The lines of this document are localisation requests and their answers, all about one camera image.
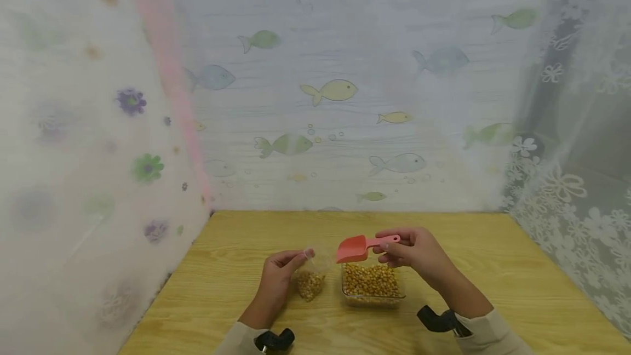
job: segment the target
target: green flower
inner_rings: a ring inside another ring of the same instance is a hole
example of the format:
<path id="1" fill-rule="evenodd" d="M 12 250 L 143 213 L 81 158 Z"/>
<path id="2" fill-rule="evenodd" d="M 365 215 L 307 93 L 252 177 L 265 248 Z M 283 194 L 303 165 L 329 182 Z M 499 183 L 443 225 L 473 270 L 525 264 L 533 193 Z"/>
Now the green flower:
<path id="1" fill-rule="evenodd" d="M 136 181 L 146 184 L 150 184 L 153 180 L 158 180 L 158 178 L 162 177 L 159 173 L 162 169 L 164 169 L 164 165 L 160 163 L 159 156 L 151 156 L 151 154 L 137 157 L 132 167 Z"/>
<path id="2" fill-rule="evenodd" d="M 114 205 L 114 198 L 109 196 L 109 194 L 96 194 L 85 202 L 84 211 L 86 214 L 99 220 L 99 222 L 103 222 L 111 217 Z"/>

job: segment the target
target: dried corn kernels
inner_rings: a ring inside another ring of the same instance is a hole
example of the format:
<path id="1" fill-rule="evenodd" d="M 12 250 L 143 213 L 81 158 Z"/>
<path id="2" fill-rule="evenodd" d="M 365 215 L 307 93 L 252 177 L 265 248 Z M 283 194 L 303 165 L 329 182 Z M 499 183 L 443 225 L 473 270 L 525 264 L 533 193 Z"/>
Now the dried corn kernels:
<path id="1" fill-rule="evenodd" d="M 306 301 L 312 301 L 322 292 L 324 287 L 324 275 L 309 271 L 296 272 L 296 285 L 298 293 Z"/>
<path id="2" fill-rule="evenodd" d="M 403 298 L 394 269 L 386 265 L 344 264 L 342 289 L 352 306 L 395 308 Z"/>

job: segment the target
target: clear plastic container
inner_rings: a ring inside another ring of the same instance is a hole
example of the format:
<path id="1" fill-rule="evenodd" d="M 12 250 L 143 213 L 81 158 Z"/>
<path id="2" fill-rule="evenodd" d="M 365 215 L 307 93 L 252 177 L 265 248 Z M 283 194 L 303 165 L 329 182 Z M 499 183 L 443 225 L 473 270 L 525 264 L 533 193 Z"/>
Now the clear plastic container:
<path id="1" fill-rule="evenodd" d="M 333 265 L 333 254 L 327 247 L 307 247 L 307 262 L 294 273 L 298 293 L 305 301 L 312 301 L 322 292 L 324 279 Z"/>
<path id="2" fill-rule="evenodd" d="M 349 306 L 394 309 L 405 298 L 399 272 L 374 260 L 342 264 L 341 274 L 341 290 Z"/>

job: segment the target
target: yellow fish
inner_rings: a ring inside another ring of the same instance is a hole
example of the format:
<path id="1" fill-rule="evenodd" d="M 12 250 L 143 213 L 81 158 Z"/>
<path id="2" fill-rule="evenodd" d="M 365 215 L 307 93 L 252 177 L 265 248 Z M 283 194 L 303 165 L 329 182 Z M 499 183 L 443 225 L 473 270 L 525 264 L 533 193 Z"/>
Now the yellow fish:
<path id="1" fill-rule="evenodd" d="M 379 114 L 379 120 L 377 123 L 382 121 L 390 122 L 390 123 L 404 123 L 412 120 L 412 115 L 404 113 L 403 111 L 394 111 L 394 113 L 390 114 Z"/>
<path id="2" fill-rule="evenodd" d="M 333 80 L 328 81 L 322 89 L 317 90 L 311 85 L 301 85 L 300 90 L 314 97 L 314 107 L 320 104 L 322 98 L 326 98 L 332 101 L 343 101 L 353 97 L 357 92 L 357 87 L 352 82 L 346 80 Z"/>
<path id="3" fill-rule="evenodd" d="M 301 183 L 303 181 L 307 181 L 307 176 L 305 175 L 293 175 L 293 176 L 287 176 L 287 180 L 288 181 L 296 181 L 296 183 Z"/>
<path id="4" fill-rule="evenodd" d="M 204 129 L 206 129 L 206 127 L 204 126 L 203 123 L 197 122 L 197 121 L 193 121 L 194 125 L 195 125 L 195 130 L 196 131 L 202 131 Z"/>

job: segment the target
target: left hand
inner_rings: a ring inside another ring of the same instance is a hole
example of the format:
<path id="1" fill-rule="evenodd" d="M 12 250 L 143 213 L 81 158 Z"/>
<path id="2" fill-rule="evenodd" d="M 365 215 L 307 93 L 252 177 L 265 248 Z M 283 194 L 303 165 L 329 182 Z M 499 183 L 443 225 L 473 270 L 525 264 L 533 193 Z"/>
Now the left hand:
<path id="1" fill-rule="evenodd" d="M 306 260 L 302 250 L 283 251 L 267 258 L 256 296 L 239 321 L 253 329 L 269 329 L 287 301 L 291 275 Z"/>

